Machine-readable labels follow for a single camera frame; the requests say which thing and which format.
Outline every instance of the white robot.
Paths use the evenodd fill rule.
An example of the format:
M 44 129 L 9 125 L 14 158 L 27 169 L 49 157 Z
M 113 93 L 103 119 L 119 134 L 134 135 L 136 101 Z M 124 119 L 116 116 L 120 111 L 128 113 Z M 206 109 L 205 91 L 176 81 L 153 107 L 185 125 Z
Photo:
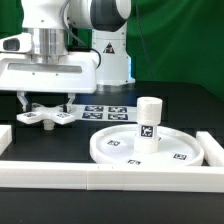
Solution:
M 93 93 L 97 84 L 134 82 L 125 51 L 131 0 L 22 0 L 22 6 L 26 32 L 0 40 L 0 90 L 16 91 L 24 112 L 43 109 L 37 104 L 28 109 L 26 92 L 68 93 L 64 112 L 69 112 L 76 93 Z M 68 34 L 85 46 L 71 26 L 93 29 L 92 48 L 86 48 L 87 52 L 68 51 Z M 29 122 L 22 121 L 50 119 L 64 124 L 74 120 L 65 114 L 42 115 L 31 121 L 29 114 Z

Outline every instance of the metal part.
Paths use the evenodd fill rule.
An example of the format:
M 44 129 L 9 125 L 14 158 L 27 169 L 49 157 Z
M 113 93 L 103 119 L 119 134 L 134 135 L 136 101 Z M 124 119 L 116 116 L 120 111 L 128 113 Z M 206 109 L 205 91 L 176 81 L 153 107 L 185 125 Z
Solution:
M 19 101 L 21 102 L 21 104 L 23 105 L 24 112 L 26 112 L 27 105 L 28 105 L 28 100 L 26 99 L 25 95 L 26 95 L 26 92 L 22 92 L 22 91 L 17 92 L 17 97 Z
M 67 103 L 67 113 L 69 113 L 71 111 L 72 103 L 75 100 L 75 93 L 69 93 L 68 98 L 69 98 L 69 101 Z
M 119 86 L 112 86 L 112 85 L 100 85 L 97 84 L 97 93 L 103 92 L 122 92 L 125 90 L 131 90 L 135 88 L 135 83 L 128 83 Z
M 65 33 L 59 29 L 28 29 L 32 35 L 32 62 L 57 64 L 59 56 L 68 54 L 65 48 Z

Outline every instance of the white cylinder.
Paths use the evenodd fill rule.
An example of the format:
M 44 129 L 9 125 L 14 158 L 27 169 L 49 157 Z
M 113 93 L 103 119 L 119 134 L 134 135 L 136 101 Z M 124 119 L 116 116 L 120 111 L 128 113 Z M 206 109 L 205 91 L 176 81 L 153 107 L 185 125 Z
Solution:
M 137 101 L 138 128 L 134 150 L 138 153 L 158 151 L 157 125 L 161 121 L 162 100 L 154 97 L 140 97 Z
M 43 123 L 44 123 L 44 130 L 46 131 L 54 130 L 55 123 L 52 120 L 47 119 L 47 120 L 44 120 Z
M 155 126 L 160 124 L 162 100 L 155 97 L 140 97 L 137 100 L 137 123 Z

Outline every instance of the white frame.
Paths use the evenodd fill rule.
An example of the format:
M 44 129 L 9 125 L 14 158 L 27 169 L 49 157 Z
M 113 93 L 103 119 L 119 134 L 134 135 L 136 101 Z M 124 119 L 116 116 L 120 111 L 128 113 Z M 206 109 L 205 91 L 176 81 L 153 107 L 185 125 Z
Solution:
M 215 143 L 208 136 L 207 132 L 197 135 L 206 152 L 211 141 Z M 11 140 L 11 127 L 1 125 L 1 152 Z M 216 143 L 212 145 L 216 156 L 222 159 L 220 146 Z M 191 166 L 148 169 L 111 164 L 0 161 L 0 187 L 224 193 L 224 168 Z

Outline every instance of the white block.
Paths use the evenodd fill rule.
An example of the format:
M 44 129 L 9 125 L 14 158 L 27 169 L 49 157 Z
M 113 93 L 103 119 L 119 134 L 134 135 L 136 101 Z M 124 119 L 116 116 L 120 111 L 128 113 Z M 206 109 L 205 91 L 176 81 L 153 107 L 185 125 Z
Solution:
M 0 125 L 0 155 L 12 141 L 12 130 L 10 125 Z

